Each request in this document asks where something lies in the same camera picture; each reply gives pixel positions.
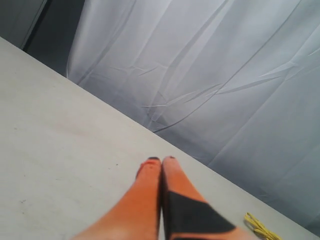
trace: white table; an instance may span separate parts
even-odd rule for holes
[[[120,199],[142,161],[167,155],[234,224],[246,228],[250,212],[284,240],[319,239],[2,38],[0,114],[0,239],[69,239]]]

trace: yellow cord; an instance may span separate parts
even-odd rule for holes
[[[269,231],[258,219],[256,219],[251,213],[247,212],[244,215],[244,220],[249,224],[249,228],[258,236],[264,240],[282,240],[274,232]]]

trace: white curtain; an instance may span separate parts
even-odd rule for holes
[[[320,0],[86,0],[67,76],[320,235],[319,26]]]

